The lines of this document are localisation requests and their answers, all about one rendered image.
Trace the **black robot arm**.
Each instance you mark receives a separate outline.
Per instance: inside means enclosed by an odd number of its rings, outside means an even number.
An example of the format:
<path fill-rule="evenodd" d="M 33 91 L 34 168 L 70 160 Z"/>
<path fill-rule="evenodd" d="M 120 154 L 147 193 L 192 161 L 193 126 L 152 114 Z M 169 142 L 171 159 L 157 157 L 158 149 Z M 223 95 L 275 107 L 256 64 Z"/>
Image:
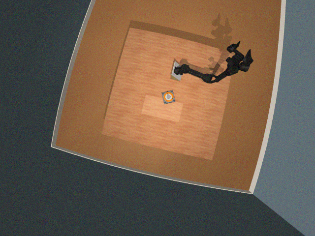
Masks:
<path fill-rule="evenodd" d="M 201 78 L 205 83 L 207 84 L 212 84 L 212 83 L 215 83 L 215 82 L 219 82 L 220 80 L 222 80 L 223 78 L 227 77 L 227 76 L 231 76 L 235 73 L 238 73 L 239 70 L 241 71 L 244 71 L 244 72 L 247 72 L 250 65 L 249 66 L 244 66 L 242 64 L 242 62 L 240 64 L 239 61 L 237 61 L 236 59 L 234 59 L 234 56 L 231 58 L 231 57 L 228 57 L 226 59 L 227 61 L 227 69 L 222 72 L 220 75 L 216 76 L 214 74 L 202 74 L 198 71 L 195 71 L 195 70 L 192 70 L 190 69 L 189 65 L 186 65 L 186 64 L 182 64 L 181 67 L 175 67 L 174 69 L 174 73 L 176 75 L 180 74 L 180 75 L 183 75 L 183 73 L 185 74 L 191 74 L 193 76 L 196 76 L 198 78 Z M 238 65 L 236 65 L 238 64 Z M 215 77 L 215 80 L 211 80 L 213 77 Z"/>

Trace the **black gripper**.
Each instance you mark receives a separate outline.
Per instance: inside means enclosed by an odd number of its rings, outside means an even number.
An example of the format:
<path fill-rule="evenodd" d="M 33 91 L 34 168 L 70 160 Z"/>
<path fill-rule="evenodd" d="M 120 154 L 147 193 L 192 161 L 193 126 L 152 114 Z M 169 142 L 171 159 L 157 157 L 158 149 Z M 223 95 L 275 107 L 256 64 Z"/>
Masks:
<path fill-rule="evenodd" d="M 238 64 L 240 64 L 241 61 L 242 64 L 244 66 L 249 66 L 252 62 L 253 62 L 253 59 L 251 57 L 251 49 L 248 50 L 246 56 L 244 57 L 244 55 L 242 55 L 242 53 L 240 53 L 237 49 L 237 47 L 239 47 L 239 44 L 240 44 L 240 41 L 238 41 L 237 44 L 231 44 L 230 46 L 227 47 L 227 50 L 231 53 L 231 52 L 234 52 L 235 55 L 234 55 L 234 59 L 236 59 L 237 61 L 239 61 Z M 236 65 L 238 65 L 236 64 Z"/>

